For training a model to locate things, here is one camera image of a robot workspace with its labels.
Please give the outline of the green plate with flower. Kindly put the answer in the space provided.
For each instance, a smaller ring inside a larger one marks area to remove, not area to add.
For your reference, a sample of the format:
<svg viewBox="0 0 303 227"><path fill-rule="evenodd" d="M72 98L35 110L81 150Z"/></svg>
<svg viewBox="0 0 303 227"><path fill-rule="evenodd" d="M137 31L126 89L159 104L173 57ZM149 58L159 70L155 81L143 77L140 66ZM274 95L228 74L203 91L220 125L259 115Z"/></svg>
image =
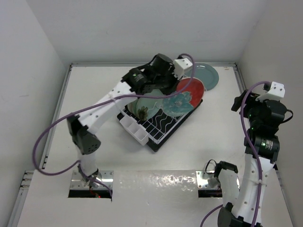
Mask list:
<svg viewBox="0 0 303 227"><path fill-rule="evenodd" d="M134 114L135 116L137 116L137 104L139 100L140 99L138 98L131 103L131 113Z"/></svg>
<svg viewBox="0 0 303 227"><path fill-rule="evenodd" d="M136 116L139 120L146 121L154 117L163 104L163 98L152 99L147 97L163 97L164 94L159 89L154 89L152 92L144 94L143 96L144 97L139 98L137 102Z"/></svg>

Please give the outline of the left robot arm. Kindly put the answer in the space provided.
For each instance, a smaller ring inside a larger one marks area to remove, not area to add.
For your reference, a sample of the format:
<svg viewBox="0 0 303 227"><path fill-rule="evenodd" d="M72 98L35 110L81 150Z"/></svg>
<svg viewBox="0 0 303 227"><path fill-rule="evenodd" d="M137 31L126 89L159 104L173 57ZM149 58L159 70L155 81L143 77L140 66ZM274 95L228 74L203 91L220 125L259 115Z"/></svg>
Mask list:
<svg viewBox="0 0 303 227"><path fill-rule="evenodd" d="M156 54L150 62L130 69L92 107L67 117L69 134L78 152L78 172L86 183L101 185L95 154L101 145L96 136L101 126L144 95L156 99L156 95L150 94L154 89L159 89L165 97L172 97L183 74L192 66L192 62L182 56L172 60L164 54Z"/></svg>

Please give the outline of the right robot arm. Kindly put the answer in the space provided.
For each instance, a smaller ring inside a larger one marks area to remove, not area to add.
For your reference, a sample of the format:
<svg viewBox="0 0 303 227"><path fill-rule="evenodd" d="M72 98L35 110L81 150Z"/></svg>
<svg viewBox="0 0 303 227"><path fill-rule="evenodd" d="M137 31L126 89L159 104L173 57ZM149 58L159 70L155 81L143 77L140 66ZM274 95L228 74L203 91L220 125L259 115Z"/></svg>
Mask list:
<svg viewBox="0 0 303 227"><path fill-rule="evenodd" d="M219 206L219 227L259 227L267 180L277 161L280 143L276 135L289 111L280 100L283 95L257 95L245 91L236 97L232 111L240 111L250 128L244 140L245 169L238 184L237 166L225 161L216 164L209 181L219 184L223 204Z"/></svg>

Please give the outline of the red and teal plate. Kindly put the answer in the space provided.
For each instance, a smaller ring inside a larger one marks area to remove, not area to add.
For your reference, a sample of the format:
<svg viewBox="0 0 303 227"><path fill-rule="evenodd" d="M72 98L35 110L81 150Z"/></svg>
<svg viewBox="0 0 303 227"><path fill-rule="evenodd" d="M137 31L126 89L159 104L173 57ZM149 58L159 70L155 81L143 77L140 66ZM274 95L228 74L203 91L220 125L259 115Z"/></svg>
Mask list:
<svg viewBox="0 0 303 227"><path fill-rule="evenodd" d="M182 93L163 99L162 110L170 117L179 117L193 111L202 101L205 88L201 80L193 78Z"/></svg>

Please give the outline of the plain teal plate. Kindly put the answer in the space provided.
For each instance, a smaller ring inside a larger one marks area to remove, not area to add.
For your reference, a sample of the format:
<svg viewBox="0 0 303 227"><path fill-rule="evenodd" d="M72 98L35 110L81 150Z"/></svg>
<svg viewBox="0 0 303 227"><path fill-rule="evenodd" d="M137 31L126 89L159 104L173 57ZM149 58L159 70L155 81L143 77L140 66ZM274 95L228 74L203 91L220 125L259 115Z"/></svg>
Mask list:
<svg viewBox="0 0 303 227"><path fill-rule="evenodd" d="M219 75L216 69L208 64L197 64L194 78L200 80L206 91L212 90L219 82Z"/></svg>

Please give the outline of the cream plate with branch design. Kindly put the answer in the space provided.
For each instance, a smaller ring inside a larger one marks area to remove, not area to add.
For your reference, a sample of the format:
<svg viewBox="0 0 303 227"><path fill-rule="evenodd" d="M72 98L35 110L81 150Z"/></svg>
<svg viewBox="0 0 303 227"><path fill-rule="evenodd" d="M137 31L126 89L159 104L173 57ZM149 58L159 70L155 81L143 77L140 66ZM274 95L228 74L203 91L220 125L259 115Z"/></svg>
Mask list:
<svg viewBox="0 0 303 227"><path fill-rule="evenodd" d="M133 103L132 102L127 105L127 109L130 113L133 113Z"/></svg>

